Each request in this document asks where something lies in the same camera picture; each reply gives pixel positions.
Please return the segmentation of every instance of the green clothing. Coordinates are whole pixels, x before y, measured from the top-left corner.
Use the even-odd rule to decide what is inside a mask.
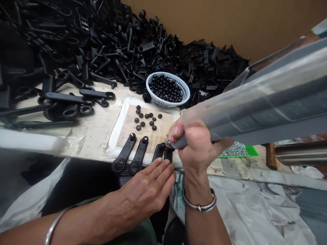
[[[102,196],[94,197],[83,202],[78,203],[78,206],[85,205],[87,203],[93,202]],[[157,245],[156,234],[153,230],[150,219],[137,225],[135,228],[131,229],[129,232],[116,237],[114,240],[106,243],[104,245]]]

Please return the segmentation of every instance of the fingernail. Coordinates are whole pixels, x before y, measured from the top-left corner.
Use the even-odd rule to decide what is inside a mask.
[[[171,140],[171,136],[172,136],[172,131],[169,131],[168,140]]]
[[[173,136],[176,136],[177,130],[178,130],[178,127],[175,127],[174,132],[173,132]]]

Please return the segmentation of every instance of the cardboard wall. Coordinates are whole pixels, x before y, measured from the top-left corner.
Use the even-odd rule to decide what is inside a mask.
[[[184,43],[233,44],[251,62],[292,43],[327,17],[325,0],[122,0],[135,14],[158,16]]]

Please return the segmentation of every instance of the workbench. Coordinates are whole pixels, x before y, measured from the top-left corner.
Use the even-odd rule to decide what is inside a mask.
[[[113,132],[115,123],[121,112],[123,101],[128,96],[142,99],[142,95],[130,91],[128,87],[124,87],[122,84],[118,84],[118,87],[114,90],[112,90],[109,85],[97,82],[94,82],[93,87],[97,91],[114,92],[116,99],[114,101],[109,101],[110,106],[108,108],[102,108],[96,103],[93,107],[95,114],[91,117],[80,118],[78,126],[23,130],[23,132],[66,138],[66,146],[60,152],[54,153],[61,157],[105,162],[114,161],[116,156],[107,154],[106,150],[108,148],[108,141],[111,133]],[[75,95],[79,95],[79,89],[70,84],[62,86],[57,92],[64,94],[72,92]],[[37,105],[37,97],[20,102],[17,105],[17,108],[34,105]],[[43,116],[42,112],[38,112],[20,116],[19,121],[47,121],[47,119]],[[291,171],[290,167],[285,166],[278,161],[278,170],[270,170],[266,167],[265,147],[258,145],[254,148],[259,154],[258,157],[217,158],[208,168],[207,173],[209,175],[225,176],[233,179],[270,182],[327,190],[327,181],[297,175]]]

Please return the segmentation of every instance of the silver bangle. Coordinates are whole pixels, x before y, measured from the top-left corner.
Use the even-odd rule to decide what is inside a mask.
[[[187,204],[189,207],[191,207],[191,208],[193,208],[193,209],[196,209],[196,210],[198,210],[199,212],[209,212],[210,210],[212,210],[212,209],[216,206],[216,203],[217,203],[217,197],[216,197],[215,191],[214,191],[214,189],[212,189],[212,188],[210,188],[210,189],[211,189],[211,193],[214,195],[214,200],[212,201],[212,203],[210,203],[210,204],[207,205],[207,206],[200,206],[200,205],[196,205],[196,206],[194,206],[194,205],[190,204],[190,203],[186,200],[186,198],[185,198],[185,187],[184,187],[184,189],[183,189],[183,198],[184,198],[184,201],[186,202],[186,204]]]
[[[64,209],[63,211],[61,211],[61,213],[58,215],[58,217],[52,222],[52,225],[50,226],[47,235],[45,236],[45,240],[44,240],[44,245],[50,245],[51,242],[51,237],[53,234],[53,231],[55,230],[59,220],[61,219],[61,217],[71,208],[77,207],[77,205],[73,205],[70,206],[66,209]]]

